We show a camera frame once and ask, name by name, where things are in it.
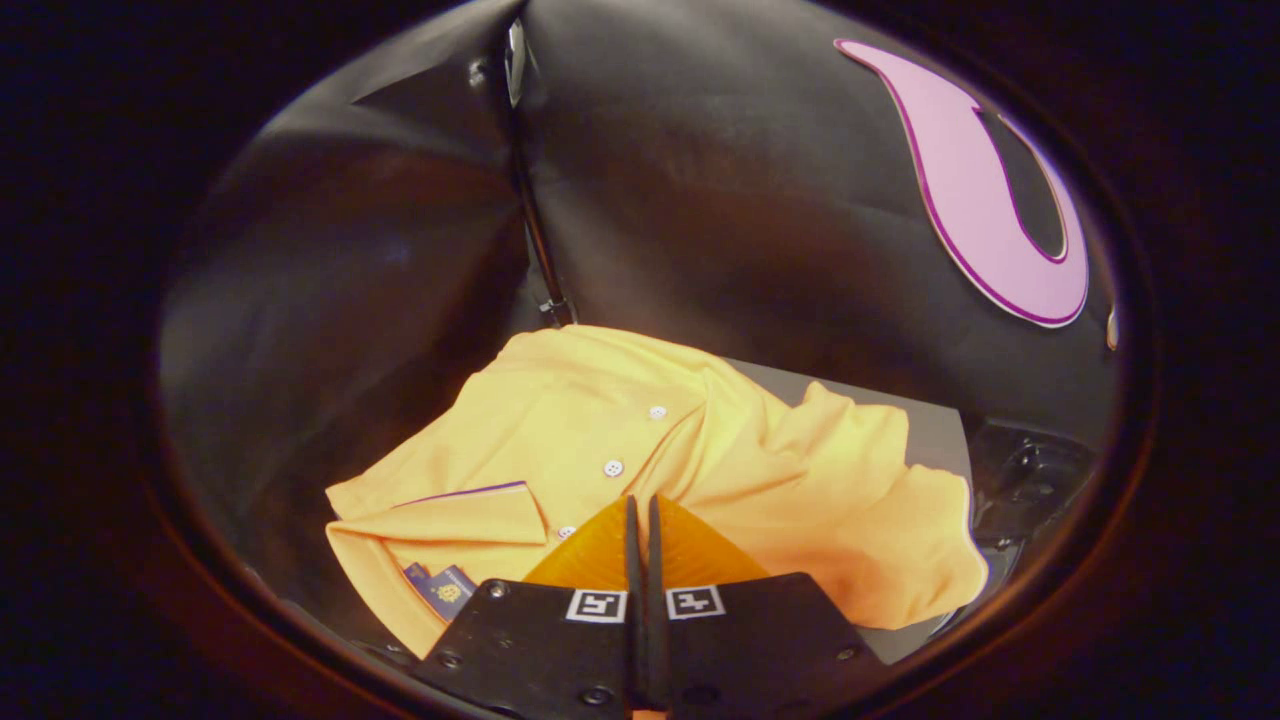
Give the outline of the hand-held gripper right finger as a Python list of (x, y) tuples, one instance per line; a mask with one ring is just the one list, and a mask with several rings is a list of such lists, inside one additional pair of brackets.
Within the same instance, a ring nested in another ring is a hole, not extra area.
[(646, 702), (667, 717), (826, 717), (884, 674), (806, 573), (771, 575), (659, 496), (646, 544)]

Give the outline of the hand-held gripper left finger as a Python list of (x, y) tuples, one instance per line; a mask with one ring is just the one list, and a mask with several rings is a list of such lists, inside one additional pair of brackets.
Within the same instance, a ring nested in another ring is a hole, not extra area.
[(415, 670), (476, 714), (631, 719), (643, 655), (636, 500), (580, 527), (526, 580), (480, 584)]

